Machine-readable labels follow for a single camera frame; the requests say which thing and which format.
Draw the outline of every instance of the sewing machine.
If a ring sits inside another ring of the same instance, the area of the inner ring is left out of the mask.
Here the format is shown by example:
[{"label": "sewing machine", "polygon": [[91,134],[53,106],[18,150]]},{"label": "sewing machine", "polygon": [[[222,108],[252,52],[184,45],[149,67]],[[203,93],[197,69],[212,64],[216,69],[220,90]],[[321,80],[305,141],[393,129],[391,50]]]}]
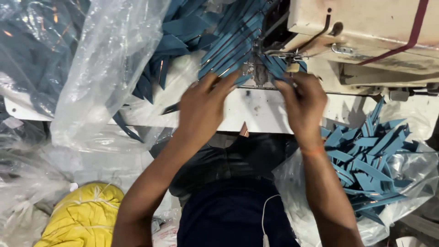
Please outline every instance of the sewing machine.
[{"label": "sewing machine", "polygon": [[278,0],[254,47],[290,63],[306,61],[327,92],[374,95],[388,88],[400,101],[413,88],[437,95],[438,10],[439,1],[428,0]]}]

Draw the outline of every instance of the dark blue fabric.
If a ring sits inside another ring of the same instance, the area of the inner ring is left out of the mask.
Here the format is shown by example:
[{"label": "dark blue fabric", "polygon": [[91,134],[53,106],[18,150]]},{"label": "dark blue fabric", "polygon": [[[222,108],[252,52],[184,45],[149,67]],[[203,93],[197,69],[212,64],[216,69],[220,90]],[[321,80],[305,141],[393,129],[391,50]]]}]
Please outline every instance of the dark blue fabric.
[{"label": "dark blue fabric", "polygon": [[[266,179],[236,178],[207,184],[183,208],[177,246],[263,246],[263,206],[277,194]],[[264,229],[270,247],[299,247],[280,196],[266,204]]]}]

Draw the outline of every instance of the person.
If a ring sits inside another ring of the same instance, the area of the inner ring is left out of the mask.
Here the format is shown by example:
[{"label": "person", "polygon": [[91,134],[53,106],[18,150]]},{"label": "person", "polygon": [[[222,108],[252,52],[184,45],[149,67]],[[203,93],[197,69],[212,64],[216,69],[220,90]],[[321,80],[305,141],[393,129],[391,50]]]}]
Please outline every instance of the person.
[{"label": "person", "polygon": [[[208,74],[183,94],[177,130],[122,200],[113,247],[152,246],[151,220],[168,188],[183,206],[179,247],[299,246],[272,177],[260,169],[261,163],[272,169],[284,160],[279,143],[285,140],[250,134],[247,142],[238,138],[227,149],[206,145],[223,121],[224,101],[238,77],[238,72],[224,79]],[[320,137],[327,96],[319,80],[294,73],[275,84],[303,155],[306,198],[322,246],[363,247]]]}]

